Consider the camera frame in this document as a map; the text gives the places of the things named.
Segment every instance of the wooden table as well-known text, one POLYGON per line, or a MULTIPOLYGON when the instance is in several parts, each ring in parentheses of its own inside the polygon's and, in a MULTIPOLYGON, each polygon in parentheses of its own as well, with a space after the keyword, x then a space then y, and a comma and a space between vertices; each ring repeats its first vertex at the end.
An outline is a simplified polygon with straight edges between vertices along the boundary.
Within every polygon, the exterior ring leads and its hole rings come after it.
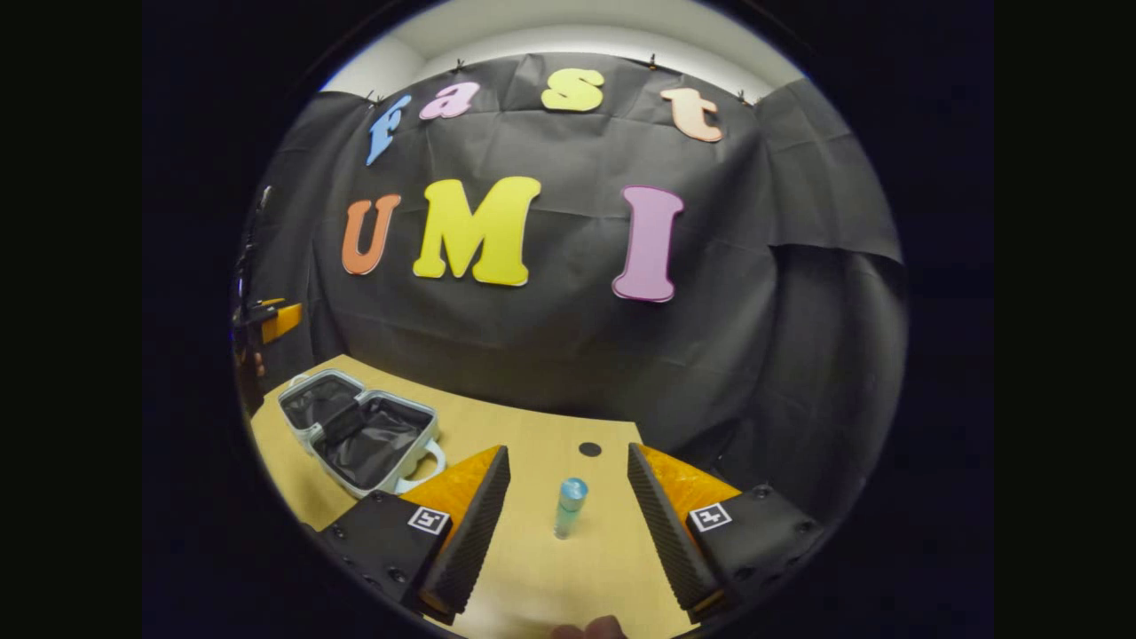
MULTIPOLYGON (((433 407, 449 463, 491 446, 509 447, 512 481, 477 586, 452 631, 479 639, 548 637, 561 623, 583 628, 608 614, 632 639, 673 637, 692 628, 670 590, 627 482, 632 422, 563 417, 477 401, 396 377, 341 355, 308 371, 339 368, 368 389, 433 407), (600 445, 598 457, 578 447, 600 445), (573 536, 552 534, 560 482, 578 476, 588 496, 573 536)), ((356 499, 309 457, 289 430, 277 396, 265 397, 252 432, 268 472, 300 521, 321 530, 356 499)), ((417 479, 434 470, 424 458, 417 479)))

